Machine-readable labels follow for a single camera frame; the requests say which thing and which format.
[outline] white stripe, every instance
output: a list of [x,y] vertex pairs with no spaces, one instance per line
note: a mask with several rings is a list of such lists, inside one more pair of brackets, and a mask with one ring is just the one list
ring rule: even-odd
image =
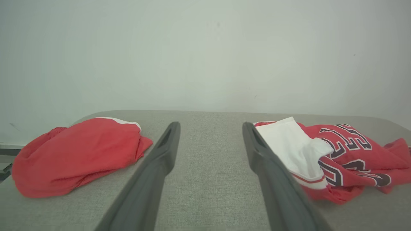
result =
[[304,179],[304,180],[306,180],[306,181],[308,181],[308,182],[318,181],[318,180],[321,180],[324,177],[324,172],[323,171],[321,171],[321,174],[318,174],[318,175],[310,177],[310,178],[303,175],[303,174],[300,174],[299,172],[295,172],[295,171],[291,171],[291,170],[289,170],[289,172],[296,175],[296,176],[298,176],[298,177],[300,177],[300,178],[302,178],[302,179]]
[[327,187],[327,185],[328,185],[328,181],[327,181],[327,179],[325,179],[325,178],[324,178],[322,181],[320,181],[320,182],[308,183],[308,182],[305,182],[305,181],[303,181],[303,180],[298,179],[298,178],[295,177],[295,176],[293,176],[293,177],[294,177],[294,179],[297,181],[297,183],[299,183],[299,184],[302,185],[302,186],[308,187],[308,188],[310,188],[310,189],[316,189],[316,190],[325,189],[325,188]]
[[137,122],[128,122],[128,121],[124,121],[124,120],[117,119],[117,118],[112,118],[112,117],[96,117],[96,118],[111,119],[111,120],[116,121],[119,124],[135,124],[139,127],[140,132],[141,132],[141,127]]

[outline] white cloth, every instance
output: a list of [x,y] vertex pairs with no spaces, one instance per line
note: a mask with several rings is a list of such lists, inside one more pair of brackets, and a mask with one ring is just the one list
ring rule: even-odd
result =
[[309,138],[293,117],[256,129],[298,183],[316,189],[326,187],[318,160],[334,151],[328,143]]

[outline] folded garment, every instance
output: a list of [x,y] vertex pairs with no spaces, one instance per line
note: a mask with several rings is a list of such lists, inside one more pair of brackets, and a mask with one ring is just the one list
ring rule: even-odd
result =
[[152,145],[136,122],[99,117],[57,127],[16,156],[12,177],[31,198],[60,196],[135,163]]
[[364,186],[384,193],[411,183],[411,155],[404,139],[381,147],[348,124],[306,127],[290,117],[254,124],[308,195],[344,204]]

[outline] white wall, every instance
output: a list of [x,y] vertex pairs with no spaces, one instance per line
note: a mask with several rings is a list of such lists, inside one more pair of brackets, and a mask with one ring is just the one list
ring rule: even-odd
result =
[[409,12],[409,0],[1,0],[0,142],[116,109],[411,129]]

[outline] gray cushion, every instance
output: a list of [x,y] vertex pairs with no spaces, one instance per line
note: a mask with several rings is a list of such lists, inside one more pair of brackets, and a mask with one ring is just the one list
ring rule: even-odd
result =
[[[242,123],[294,116],[307,126],[348,123],[380,144],[411,131],[387,120],[358,116],[217,113],[186,111],[106,111],[87,116],[136,121],[154,142],[172,121],[181,123],[173,171],[166,177],[156,230],[269,230],[257,176],[250,170]],[[93,230],[137,164],[95,180],[68,195],[23,197],[11,178],[0,184],[2,230]],[[411,185],[385,195],[368,188],[345,205],[316,202],[335,230],[404,230],[411,227]]]

